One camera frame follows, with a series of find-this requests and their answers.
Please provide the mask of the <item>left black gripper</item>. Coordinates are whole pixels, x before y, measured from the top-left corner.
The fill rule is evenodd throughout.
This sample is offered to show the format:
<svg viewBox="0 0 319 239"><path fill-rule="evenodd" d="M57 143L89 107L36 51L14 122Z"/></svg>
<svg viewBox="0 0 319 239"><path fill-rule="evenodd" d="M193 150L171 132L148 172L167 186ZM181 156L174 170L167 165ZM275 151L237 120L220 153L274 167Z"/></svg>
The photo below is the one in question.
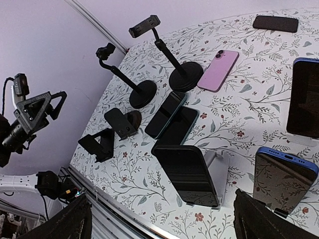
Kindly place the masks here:
<svg viewBox="0 0 319 239"><path fill-rule="evenodd" d="M10 124L1 116L0 123L0 166L9 163L12 153L22 154L29 149L30 143L36 138L36 132L46 127L50 116L56 120L67 98L65 91L51 94L43 93L16 104L14 111L16 120Z"/></svg>

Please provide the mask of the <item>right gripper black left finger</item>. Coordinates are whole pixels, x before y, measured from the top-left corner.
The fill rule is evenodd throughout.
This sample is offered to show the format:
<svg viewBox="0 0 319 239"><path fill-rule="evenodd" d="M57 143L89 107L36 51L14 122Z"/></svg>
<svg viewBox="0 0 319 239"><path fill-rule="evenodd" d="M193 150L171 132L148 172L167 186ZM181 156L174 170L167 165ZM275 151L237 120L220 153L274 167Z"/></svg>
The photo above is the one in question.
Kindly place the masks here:
<svg viewBox="0 0 319 239"><path fill-rule="evenodd" d="M19 236L20 239L90 239L91 204L82 194L66 208L40 226Z"/></svg>

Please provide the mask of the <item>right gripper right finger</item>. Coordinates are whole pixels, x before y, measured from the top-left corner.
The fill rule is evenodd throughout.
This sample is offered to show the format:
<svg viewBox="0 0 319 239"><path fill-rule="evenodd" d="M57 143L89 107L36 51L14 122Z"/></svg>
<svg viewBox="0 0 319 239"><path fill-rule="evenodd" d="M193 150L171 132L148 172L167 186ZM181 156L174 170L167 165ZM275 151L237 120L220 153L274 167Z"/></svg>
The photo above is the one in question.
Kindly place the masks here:
<svg viewBox="0 0 319 239"><path fill-rule="evenodd" d="M238 239L317 239L276 216L259 201L240 189L235 191L234 229Z"/></svg>

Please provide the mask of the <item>blue-edged phone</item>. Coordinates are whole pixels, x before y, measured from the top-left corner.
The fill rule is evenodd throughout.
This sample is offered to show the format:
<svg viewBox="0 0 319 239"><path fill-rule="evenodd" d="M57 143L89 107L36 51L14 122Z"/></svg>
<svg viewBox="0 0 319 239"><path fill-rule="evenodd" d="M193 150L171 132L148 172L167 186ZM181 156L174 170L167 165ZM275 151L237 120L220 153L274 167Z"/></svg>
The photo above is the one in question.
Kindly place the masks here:
<svg viewBox="0 0 319 239"><path fill-rule="evenodd" d="M313 162L269 147L255 154L253 198L272 211L289 214L296 208L319 175Z"/></svg>
<svg viewBox="0 0 319 239"><path fill-rule="evenodd" d="M319 60L297 58L293 63L292 89L286 130L319 137Z"/></svg>

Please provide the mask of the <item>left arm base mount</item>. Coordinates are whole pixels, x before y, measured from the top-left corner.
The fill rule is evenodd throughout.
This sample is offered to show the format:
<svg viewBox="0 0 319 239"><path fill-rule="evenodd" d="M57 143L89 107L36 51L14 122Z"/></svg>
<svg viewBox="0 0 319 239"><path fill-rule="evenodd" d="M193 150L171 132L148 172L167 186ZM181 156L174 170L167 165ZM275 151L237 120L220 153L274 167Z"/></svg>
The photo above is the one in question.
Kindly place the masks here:
<svg viewBox="0 0 319 239"><path fill-rule="evenodd" d="M36 174L37 183L35 189L42 196L69 205L77 199L89 204L85 191L79 189L71 180L69 174L58 176L52 171L42 171Z"/></svg>

